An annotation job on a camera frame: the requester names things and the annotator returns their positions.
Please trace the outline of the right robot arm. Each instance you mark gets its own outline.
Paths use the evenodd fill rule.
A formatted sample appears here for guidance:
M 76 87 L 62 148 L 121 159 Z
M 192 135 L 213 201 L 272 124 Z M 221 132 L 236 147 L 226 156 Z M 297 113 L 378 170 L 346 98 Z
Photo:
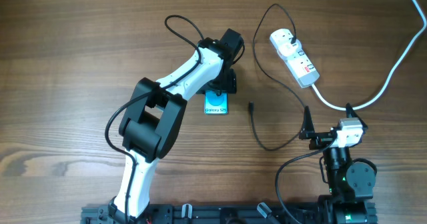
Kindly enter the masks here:
M 345 108 L 346 117 L 327 132 L 314 129 L 308 106 L 300 139 L 310 141 L 309 149 L 321 151 L 320 169 L 323 182 L 330 193 L 318 197 L 318 223 L 369 224 L 377 223 L 377 211 L 373 198 L 377 167 L 364 159 L 353 159 L 350 149 L 362 142 L 368 130 L 367 124 L 356 114 L 350 104 Z

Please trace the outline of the Galaxy smartphone teal screen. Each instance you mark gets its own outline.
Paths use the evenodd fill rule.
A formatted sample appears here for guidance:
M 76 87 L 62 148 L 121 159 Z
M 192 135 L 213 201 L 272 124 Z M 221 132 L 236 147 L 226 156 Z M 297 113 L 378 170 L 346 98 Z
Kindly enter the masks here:
M 217 95 L 215 91 L 205 92 L 204 113 L 206 115 L 227 115 L 228 94 Z

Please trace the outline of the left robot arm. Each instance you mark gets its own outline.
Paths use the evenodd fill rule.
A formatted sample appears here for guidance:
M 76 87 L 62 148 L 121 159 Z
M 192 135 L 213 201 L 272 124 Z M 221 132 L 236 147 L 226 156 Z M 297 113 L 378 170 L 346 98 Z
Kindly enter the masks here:
M 243 37 L 228 29 L 221 39 L 199 41 L 190 59 L 168 76 L 137 83 L 120 109 L 126 164 L 119 193 L 108 205 L 115 223 L 138 223 L 145 215 L 155 169 L 177 139 L 188 100 L 203 94 L 213 101 L 209 112 L 227 113 L 227 97 L 237 91 L 231 66 L 243 52 Z

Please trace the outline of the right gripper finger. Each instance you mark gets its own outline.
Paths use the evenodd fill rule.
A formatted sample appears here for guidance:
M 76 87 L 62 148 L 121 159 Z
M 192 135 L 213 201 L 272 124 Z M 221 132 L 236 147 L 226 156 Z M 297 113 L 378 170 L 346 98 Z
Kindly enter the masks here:
M 349 103 L 346 104 L 346 117 L 357 118 L 362 124 L 362 130 L 363 131 L 368 130 L 367 124 L 365 124 L 365 122 L 357 115 L 357 113 L 354 111 L 353 107 Z
M 304 119 L 302 122 L 302 127 L 299 134 L 299 139 L 313 139 L 315 137 L 315 129 L 312 121 L 312 116 L 310 113 L 310 108 L 308 106 L 304 107 Z

